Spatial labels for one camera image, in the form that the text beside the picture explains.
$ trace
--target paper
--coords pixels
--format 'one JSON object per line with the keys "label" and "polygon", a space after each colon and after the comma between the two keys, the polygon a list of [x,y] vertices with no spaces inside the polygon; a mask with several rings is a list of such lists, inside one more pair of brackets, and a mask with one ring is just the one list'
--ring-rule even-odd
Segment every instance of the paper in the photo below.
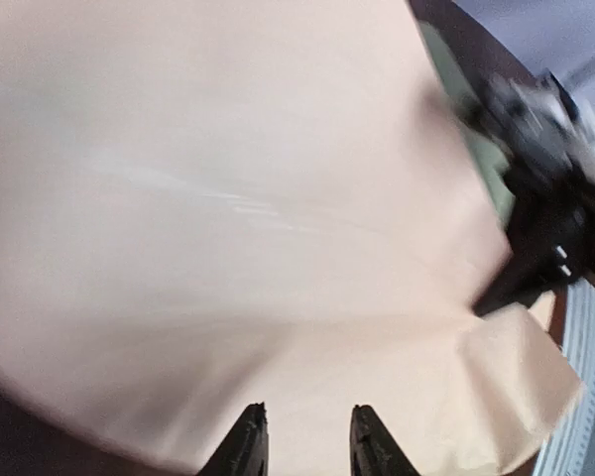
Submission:
{"label": "paper", "polygon": [[252,402],[270,474],[348,474],[355,404],[424,475],[516,467],[579,382],[406,4],[0,1],[0,382],[199,468]]}

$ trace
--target background wall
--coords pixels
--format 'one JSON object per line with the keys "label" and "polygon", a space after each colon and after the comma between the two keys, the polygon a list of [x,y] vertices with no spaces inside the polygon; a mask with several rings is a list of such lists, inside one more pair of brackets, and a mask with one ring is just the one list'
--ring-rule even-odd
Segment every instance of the background wall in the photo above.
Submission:
{"label": "background wall", "polygon": [[[595,56],[595,0],[455,0],[533,73],[564,79]],[[579,91],[595,104],[595,77]]]}

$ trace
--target green cloth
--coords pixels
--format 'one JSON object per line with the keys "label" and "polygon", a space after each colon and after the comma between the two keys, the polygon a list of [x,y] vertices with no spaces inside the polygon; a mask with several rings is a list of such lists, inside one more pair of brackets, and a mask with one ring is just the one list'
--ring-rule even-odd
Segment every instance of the green cloth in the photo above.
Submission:
{"label": "green cloth", "polygon": [[[420,31],[438,77],[450,99],[457,103],[463,97],[475,96],[472,87],[467,82],[463,71],[440,33],[427,23],[420,23]],[[487,185],[496,211],[501,220],[506,222],[514,203],[514,196],[507,190],[502,180],[502,172],[508,165],[507,158],[496,145],[481,135],[464,126],[461,126],[461,132],[470,155]]]}

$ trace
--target crumpled paper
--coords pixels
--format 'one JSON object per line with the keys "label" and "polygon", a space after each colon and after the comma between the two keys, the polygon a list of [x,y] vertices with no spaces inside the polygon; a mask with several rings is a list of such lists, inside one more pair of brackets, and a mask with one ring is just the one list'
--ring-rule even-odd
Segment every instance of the crumpled paper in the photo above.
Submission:
{"label": "crumpled paper", "polygon": [[348,474],[355,404],[424,475],[527,459],[580,382],[529,313],[405,3],[0,1],[0,382],[197,469]]}

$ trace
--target robot end effector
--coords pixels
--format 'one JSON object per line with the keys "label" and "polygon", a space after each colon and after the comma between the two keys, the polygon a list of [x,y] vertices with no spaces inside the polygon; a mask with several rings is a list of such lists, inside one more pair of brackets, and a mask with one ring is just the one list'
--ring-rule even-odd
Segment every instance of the robot end effector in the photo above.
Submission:
{"label": "robot end effector", "polygon": [[535,87],[496,76],[477,92],[460,116],[507,153],[516,201],[506,230],[513,254],[474,312],[531,305],[580,278],[595,286],[595,109],[550,73]]}

